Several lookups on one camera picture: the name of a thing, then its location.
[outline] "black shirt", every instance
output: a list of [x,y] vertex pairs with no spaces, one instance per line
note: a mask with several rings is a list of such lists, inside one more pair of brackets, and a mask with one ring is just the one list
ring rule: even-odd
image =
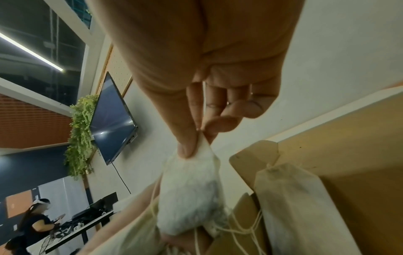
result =
[[21,231],[24,233],[26,237],[27,247],[33,244],[36,244],[40,240],[44,239],[50,234],[50,231],[45,232],[37,232],[32,225],[34,225],[38,221],[44,221],[45,224],[51,224],[52,221],[43,214],[36,214],[28,218],[23,226],[21,227]]

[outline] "woman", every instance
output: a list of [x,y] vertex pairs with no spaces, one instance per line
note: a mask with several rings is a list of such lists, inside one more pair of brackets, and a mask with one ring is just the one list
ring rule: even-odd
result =
[[12,255],[30,255],[30,253],[27,252],[26,247],[25,236],[18,236],[8,241],[4,248]]
[[25,212],[25,215],[18,226],[18,230],[26,237],[27,246],[39,242],[47,237],[51,230],[59,227],[59,220],[53,223],[43,214],[47,209],[49,209],[49,207],[49,199],[41,198],[36,200]]

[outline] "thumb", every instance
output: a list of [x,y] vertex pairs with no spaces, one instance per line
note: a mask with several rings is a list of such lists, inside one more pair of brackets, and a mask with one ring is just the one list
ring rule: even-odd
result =
[[178,155],[191,157],[196,149],[198,131],[194,123],[186,89],[179,91],[154,91],[140,86],[150,98],[161,117],[178,141]]

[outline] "cable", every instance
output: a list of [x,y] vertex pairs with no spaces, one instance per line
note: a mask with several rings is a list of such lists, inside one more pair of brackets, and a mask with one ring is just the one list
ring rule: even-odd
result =
[[131,194],[131,192],[130,192],[129,188],[127,187],[127,185],[126,185],[125,181],[124,181],[124,180],[122,179],[122,177],[120,176],[119,171],[116,169],[116,166],[113,164],[113,162],[112,162],[112,166],[115,168],[116,172],[118,173],[118,176],[119,176],[119,177],[120,177],[120,179],[122,180],[123,184],[126,186],[127,191],[129,191],[129,194]]

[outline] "television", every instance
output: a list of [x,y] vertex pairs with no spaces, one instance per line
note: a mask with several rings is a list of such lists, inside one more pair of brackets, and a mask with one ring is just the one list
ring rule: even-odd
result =
[[116,84],[107,72],[89,126],[107,165],[135,137],[137,128]]

